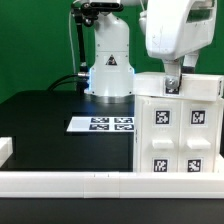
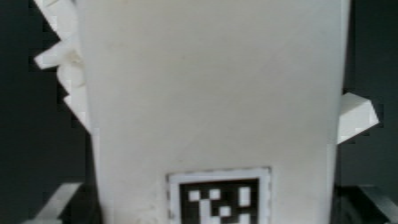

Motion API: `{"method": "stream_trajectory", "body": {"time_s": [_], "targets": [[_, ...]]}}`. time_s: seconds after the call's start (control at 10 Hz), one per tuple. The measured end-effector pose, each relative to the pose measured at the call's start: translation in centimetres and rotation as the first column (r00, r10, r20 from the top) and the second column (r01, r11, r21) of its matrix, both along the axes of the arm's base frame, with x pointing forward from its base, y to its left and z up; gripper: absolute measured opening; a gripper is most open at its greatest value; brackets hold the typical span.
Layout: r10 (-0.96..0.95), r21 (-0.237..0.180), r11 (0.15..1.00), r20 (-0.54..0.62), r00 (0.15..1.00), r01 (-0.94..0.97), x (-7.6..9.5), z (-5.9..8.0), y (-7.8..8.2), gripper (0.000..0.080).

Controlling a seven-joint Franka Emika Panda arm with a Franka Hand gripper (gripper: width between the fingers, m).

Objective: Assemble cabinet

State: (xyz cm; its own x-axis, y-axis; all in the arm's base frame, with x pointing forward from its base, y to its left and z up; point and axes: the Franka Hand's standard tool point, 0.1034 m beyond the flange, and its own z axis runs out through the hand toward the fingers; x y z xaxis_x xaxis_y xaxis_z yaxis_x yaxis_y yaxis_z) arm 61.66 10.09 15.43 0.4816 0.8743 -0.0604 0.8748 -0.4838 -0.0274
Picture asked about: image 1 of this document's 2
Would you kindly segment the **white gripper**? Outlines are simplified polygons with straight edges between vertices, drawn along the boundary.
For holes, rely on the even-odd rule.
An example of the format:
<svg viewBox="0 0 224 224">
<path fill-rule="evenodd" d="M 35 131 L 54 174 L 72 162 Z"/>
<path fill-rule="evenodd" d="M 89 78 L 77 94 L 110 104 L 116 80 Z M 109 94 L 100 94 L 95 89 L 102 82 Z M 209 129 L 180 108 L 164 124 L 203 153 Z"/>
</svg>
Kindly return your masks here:
<svg viewBox="0 0 224 224">
<path fill-rule="evenodd" d="M 145 46 L 150 57 L 164 60 L 168 89 L 180 87 L 182 72 L 195 73 L 196 50 L 212 43 L 216 13 L 217 0 L 147 1 Z"/>
</svg>

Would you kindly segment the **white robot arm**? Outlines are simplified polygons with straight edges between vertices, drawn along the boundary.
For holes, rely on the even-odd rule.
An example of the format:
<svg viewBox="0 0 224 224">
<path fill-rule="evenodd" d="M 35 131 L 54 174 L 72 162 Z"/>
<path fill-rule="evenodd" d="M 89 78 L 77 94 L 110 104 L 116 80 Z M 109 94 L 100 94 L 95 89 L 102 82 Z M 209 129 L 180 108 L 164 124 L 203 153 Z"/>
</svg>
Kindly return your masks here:
<svg viewBox="0 0 224 224">
<path fill-rule="evenodd" d="M 129 62 L 129 27 L 117 14 L 141 6 L 139 25 L 149 57 L 163 62 L 167 90 L 181 87 L 199 51 L 214 37 L 217 0 L 75 0 L 74 18 L 80 70 L 89 74 L 85 94 L 105 103 L 126 101 L 134 94 Z"/>
</svg>

